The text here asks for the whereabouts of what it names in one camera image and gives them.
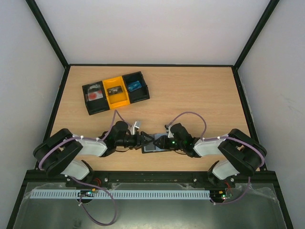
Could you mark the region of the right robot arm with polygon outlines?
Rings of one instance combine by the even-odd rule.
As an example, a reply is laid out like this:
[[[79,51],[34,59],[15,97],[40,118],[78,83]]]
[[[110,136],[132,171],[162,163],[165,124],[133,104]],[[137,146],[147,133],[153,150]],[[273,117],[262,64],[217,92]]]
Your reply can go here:
[[[153,144],[163,150],[183,151],[189,157],[223,155],[207,172],[207,180],[213,187],[220,186],[227,178],[242,174],[247,177],[265,164],[266,149],[240,131],[232,129],[228,134],[212,138],[193,137],[180,123],[168,127]]]

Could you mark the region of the yellow bin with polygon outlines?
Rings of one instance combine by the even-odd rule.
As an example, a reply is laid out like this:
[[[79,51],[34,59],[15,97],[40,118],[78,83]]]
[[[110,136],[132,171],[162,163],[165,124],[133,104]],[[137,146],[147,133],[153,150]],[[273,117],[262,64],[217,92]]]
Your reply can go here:
[[[129,105],[130,99],[122,76],[102,81],[107,102],[111,110]]]

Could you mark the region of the black card holder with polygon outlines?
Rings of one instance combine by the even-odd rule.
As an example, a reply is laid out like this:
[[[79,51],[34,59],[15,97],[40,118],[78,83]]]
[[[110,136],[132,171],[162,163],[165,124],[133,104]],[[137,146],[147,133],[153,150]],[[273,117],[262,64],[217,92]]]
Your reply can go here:
[[[151,140],[153,138],[154,140],[157,140],[159,137],[167,135],[166,133],[161,133],[161,134],[148,134],[148,136],[145,136],[144,139],[146,141]],[[169,152],[169,150],[166,149],[161,149],[157,147],[153,142],[150,142],[149,144],[145,145],[142,147],[142,153],[147,154],[147,153],[157,153],[157,152]]]

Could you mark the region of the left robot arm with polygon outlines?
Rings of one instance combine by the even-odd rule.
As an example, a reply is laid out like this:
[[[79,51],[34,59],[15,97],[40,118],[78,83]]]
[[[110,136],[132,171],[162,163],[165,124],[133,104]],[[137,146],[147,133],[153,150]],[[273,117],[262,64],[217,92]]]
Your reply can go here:
[[[152,136],[136,131],[136,127],[137,124],[129,126],[118,121],[98,138],[73,135],[64,128],[36,147],[33,156],[48,177],[66,175],[83,180],[92,169],[88,163],[76,160],[78,155],[106,157],[117,147],[139,149],[154,142]]]

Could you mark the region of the black bin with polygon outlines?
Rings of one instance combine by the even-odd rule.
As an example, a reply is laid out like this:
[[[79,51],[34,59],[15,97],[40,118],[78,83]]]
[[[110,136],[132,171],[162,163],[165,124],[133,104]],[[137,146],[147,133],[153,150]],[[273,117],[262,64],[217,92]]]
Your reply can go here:
[[[141,71],[122,76],[130,103],[150,99],[149,89]]]
[[[82,91],[89,115],[110,110],[102,81],[83,85]]]

